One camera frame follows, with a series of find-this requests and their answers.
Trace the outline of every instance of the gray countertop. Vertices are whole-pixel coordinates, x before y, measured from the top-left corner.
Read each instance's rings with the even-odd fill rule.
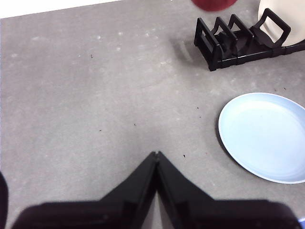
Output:
[[[30,205],[94,200],[161,150],[216,199],[266,198],[305,216],[305,183],[252,175],[217,140],[223,106],[269,92],[305,106],[305,52],[208,70],[197,17],[257,21],[258,0],[207,13],[189,0],[124,0],[1,20],[1,170],[8,228]],[[145,228],[170,228],[156,199]]]

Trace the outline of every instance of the red object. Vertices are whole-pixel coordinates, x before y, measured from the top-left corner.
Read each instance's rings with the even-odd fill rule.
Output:
[[[233,5],[237,0],[192,0],[193,3],[205,11],[219,11]]]

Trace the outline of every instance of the black plastic frame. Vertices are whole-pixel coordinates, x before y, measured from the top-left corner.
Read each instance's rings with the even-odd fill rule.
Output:
[[[141,229],[155,193],[175,229],[301,229],[289,207],[268,200],[215,200],[161,152],[152,152],[99,201],[25,209],[13,229]]]
[[[283,30],[283,34],[276,42],[273,42],[266,33],[260,30],[260,26],[267,18],[270,18]],[[232,31],[234,23],[240,30]],[[223,31],[215,35],[219,27]],[[210,71],[215,71],[217,68],[226,68],[305,50],[305,40],[282,47],[290,31],[289,25],[267,8],[258,23],[250,29],[235,14],[231,16],[228,25],[217,17],[212,30],[208,29],[202,18],[198,18],[194,44],[206,59]]]

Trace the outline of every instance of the white plate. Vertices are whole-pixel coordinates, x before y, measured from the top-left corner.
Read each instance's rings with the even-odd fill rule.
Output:
[[[219,116],[221,140],[255,175],[278,183],[305,182],[305,109],[275,94],[231,100]]]
[[[291,27],[291,32],[283,46],[293,45],[305,39],[305,0],[261,0],[258,19],[262,17],[266,8],[270,8]],[[267,33],[273,42],[277,41],[283,33],[283,30],[269,18],[261,26],[261,30]]]

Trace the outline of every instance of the dish rack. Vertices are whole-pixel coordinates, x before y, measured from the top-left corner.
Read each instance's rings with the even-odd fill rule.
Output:
[[[260,29],[267,17],[283,30],[282,36],[276,42],[273,42]],[[234,24],[240,30],[232,31]],[[215,35],[219,27],[223,31]],[[208,29],[202,18],[198,18],[194,44],[206,59],[210,71],[215,71],[217,68],[226,68],[231,65],[240,65],[305,50],[305,40],[282,47],[290,31],[290,26],[267,8],[257,24],[251,28],[247,28],[235,14],[231,15],[228,25],[220,17],[217,17],[212,30]]]

